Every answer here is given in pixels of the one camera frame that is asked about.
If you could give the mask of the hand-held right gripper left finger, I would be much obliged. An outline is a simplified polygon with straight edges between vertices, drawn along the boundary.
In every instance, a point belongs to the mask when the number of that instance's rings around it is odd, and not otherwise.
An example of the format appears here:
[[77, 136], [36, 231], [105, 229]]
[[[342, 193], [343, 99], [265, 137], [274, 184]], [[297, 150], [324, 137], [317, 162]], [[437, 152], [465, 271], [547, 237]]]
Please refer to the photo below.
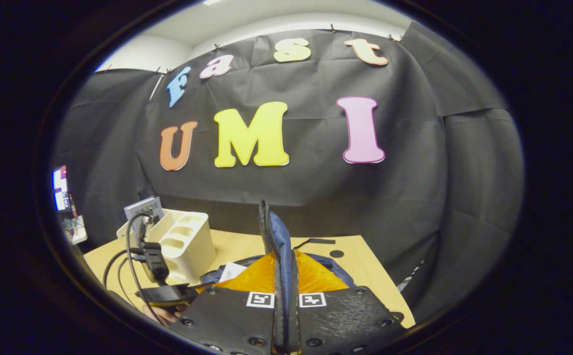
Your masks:
[[284, 341], [279, 265], [271, 252], [235, 278], [202, 288], [172, 332], [210, 352], [274, 355]]

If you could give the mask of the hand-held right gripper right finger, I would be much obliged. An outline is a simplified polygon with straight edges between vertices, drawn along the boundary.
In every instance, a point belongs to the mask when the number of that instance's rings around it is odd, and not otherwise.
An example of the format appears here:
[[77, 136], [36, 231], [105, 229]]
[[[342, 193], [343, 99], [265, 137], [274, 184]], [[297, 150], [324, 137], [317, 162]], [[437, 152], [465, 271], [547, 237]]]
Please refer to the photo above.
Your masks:
[[288, 345], [298, 355], [371, 355], [405, 331], [405, 314], [365, 285], [346, 283], [294, 250], [287, 302]]

